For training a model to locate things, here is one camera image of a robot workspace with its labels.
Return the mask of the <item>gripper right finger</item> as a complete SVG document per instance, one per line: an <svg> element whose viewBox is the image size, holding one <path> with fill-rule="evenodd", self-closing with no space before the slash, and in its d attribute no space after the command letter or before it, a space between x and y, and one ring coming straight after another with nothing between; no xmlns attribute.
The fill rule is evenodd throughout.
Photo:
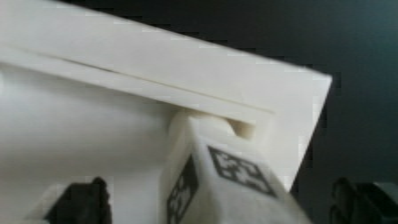
<svg viewBox="0 0 398 224"><path fill-rule="evenodd" d="M340 178L333 199L329 224L398 224L398 184Z"/></svg>

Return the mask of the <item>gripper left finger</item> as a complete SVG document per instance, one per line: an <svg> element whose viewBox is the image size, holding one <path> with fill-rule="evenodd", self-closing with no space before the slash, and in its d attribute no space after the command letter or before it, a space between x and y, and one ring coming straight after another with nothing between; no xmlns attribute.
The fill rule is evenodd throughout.
<svg viewBox="0 0 398 224"><path fill-rule="evenodd" d="M90 183L74 183L47 213L50 224L113 224L107 182L97 177Z"/></svg>

